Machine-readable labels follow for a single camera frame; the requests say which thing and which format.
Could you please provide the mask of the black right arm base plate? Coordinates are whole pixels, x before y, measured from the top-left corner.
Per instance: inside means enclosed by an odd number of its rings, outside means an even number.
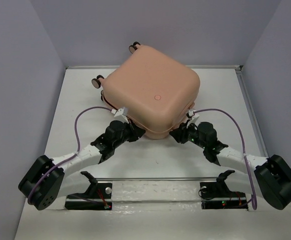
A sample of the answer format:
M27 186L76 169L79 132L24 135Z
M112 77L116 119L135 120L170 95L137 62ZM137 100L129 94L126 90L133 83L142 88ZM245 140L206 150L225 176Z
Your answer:
M249 209L245 193L229 191L216 181L200 182L198 196L203 210Z

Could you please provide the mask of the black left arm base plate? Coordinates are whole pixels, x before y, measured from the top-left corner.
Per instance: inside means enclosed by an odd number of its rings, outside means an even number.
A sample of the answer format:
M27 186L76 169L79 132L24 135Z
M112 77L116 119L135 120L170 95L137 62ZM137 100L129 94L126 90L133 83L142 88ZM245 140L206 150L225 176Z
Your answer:
M70 194L65 199L67 210L111 211L113 208L111 182L99 182L90 186L84 193Z

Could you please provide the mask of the pink hard-shell suitcase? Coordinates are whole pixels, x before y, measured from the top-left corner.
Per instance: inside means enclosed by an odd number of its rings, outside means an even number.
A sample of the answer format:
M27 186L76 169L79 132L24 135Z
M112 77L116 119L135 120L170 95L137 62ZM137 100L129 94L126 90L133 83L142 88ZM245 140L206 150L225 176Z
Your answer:
M191 68L134 42L131 56L107 77L92 85L102 88L102 101L112 109L127 108L127 117L153 140L164 139L187 118L195 105L200 77Z

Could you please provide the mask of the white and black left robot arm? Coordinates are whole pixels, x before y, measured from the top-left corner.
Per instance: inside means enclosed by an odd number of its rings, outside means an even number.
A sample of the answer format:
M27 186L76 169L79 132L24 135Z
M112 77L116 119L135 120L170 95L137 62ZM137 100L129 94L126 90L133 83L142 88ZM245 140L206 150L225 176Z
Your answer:
M145 133L133 122L113 120L103 134L75 153L54 158L38 157L18 184L18 189L28 204L39 211L71 194L90 198L96 193L97 181L84 169L105 162L120 145L135 142Z

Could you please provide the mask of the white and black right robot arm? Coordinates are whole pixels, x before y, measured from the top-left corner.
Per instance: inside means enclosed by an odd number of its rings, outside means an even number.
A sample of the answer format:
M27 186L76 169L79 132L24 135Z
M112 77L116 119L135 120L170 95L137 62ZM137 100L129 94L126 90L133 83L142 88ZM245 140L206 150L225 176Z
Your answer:
M229 169L217 178L215 189L219 195L250 194L263 198L277 210L291 202L291 168L281 156L254 156L235 150L218 140L217 131L209 122L182 123L169 134L179 144L197 145L210 163Z

